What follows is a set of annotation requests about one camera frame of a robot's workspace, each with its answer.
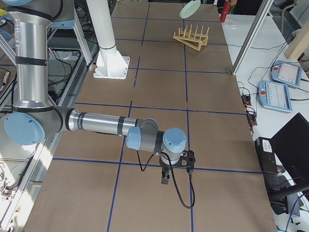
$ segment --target black monitor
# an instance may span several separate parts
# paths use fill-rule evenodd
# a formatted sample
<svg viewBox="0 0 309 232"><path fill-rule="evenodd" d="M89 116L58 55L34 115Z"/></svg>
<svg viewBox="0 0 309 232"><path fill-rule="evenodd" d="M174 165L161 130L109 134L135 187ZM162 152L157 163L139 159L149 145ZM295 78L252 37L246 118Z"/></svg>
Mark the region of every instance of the black monitor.
<svg viewBox="0 0 309 232"><path fill-rule="evenodd" d="M283 189L281 196L299 191L309 194L309 122L297 113L269 142L296 183Z"/></svg>

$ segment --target black electronic device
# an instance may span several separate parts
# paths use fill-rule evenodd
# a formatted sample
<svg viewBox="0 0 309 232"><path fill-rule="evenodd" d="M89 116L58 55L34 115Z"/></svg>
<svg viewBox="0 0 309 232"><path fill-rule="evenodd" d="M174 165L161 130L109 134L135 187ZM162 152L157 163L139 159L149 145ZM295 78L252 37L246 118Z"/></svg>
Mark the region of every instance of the black electronic device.
<svg viewBox="0 0 309 232"><path fill-rule="evenodd" d="M272 175L278 174L275 154L271 148L269 139L258 137L254 144L262 172Z"/></svg>
<svg viewBox="0 0 309 232"><path fill-rule="evenodd" d="M270 144L296 185L270 193L269 198L309 193L309 122L297 113L270 139Z"/></svg>

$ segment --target red cylinder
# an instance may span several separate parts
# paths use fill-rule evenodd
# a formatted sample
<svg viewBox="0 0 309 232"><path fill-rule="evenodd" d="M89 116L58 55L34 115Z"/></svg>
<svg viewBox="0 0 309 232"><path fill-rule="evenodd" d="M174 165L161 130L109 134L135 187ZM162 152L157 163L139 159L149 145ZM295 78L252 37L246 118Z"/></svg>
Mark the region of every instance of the red cylinder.
<svg viewBox="0 0 309 232"><path fill-rule="evenodd" d="M226 19L226 15L230 9L230 6L231 6L231 2L226 0L224 2L224 5L223 5L223 9L222 9L222 12L221 12L221 17L220 17L220 21L223 23Z"/></svg>

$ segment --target blue tablet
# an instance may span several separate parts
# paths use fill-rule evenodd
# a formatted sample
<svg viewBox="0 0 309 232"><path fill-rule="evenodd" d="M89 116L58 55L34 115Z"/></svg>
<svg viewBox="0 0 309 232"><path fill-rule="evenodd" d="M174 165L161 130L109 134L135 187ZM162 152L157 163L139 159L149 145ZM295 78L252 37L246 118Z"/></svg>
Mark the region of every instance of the blue tablet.
<svg viewBox="0 0 309 232"><path fill-rule="evenodd" d="M259 100L263 107L292 112L289 87L286 84L261 81L258 92Z"/></svg>
<svg viewBox="0 0 309 232"><path fill-rule="evenodd" d="M271 69L271 79L292 87L299 87L302 68L286 61L277 60Z"/></svg>

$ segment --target white table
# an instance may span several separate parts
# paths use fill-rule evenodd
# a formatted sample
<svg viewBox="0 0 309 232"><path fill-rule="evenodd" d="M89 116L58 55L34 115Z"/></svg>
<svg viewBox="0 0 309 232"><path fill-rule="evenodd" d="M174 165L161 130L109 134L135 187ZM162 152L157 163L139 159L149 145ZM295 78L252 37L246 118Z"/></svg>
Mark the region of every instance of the white table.
<svg viewBox="0 0 309 232"><path fill-rule="evenodd" d="M254 20L254 16L248 15L228 15L225 22L222 23L223 30L225 33L225 38L228 44L229 53L234 63L236 57L240 51L240 47L246 38L246 35L251 27L251 24ZM285 42L282 34L280 33L278 27L274 23L273 19L268 16L261 29L259 30L252 47L254 48L271 48L279 46ZM244 87L247 88L251 93L256 93L257 89L248 83L248 78L250 77L252 71L256 67L269 67L271 66L272 60L275 58L277 53L283 46L273 48L270 50L260 50L251 48L242 62L238 72L237 80L241 81L244 84ZM286 46L283 51L278 56L278 59L296 62L297 60L288 60L285 58L284 51L287 49ZM255 86L258 86L259 82L262 79L262 76L265 74L263 80L270 80L270 69L257 69L253 72L250 82ZM302 78L308 79L306 74L302 73ZM309 91L309 83L301 81L300 88ZM294 99L306 99L309 98L309 94L303 92L299 89L290 90L290 97ZM254 127L253 140L262 136L271 138L278 130L280 130L296 113L300 112L308 121L309 121L309 101L293 101L292 102L292 113L283 113L271 109L266 109L261 106L259 101L256 101L256 95L252 95L252 105L255 110L257 110L257 124L258 126ZM295 224L290 224L288 231L297 231L304 230L309 231L309 213L306 211L300 211L301 217L299 220L301 224L296 226ZM288 220L288 215L277 216L274 214L275 221L278 227L281 230L285 230L286 222Z"/></svg>

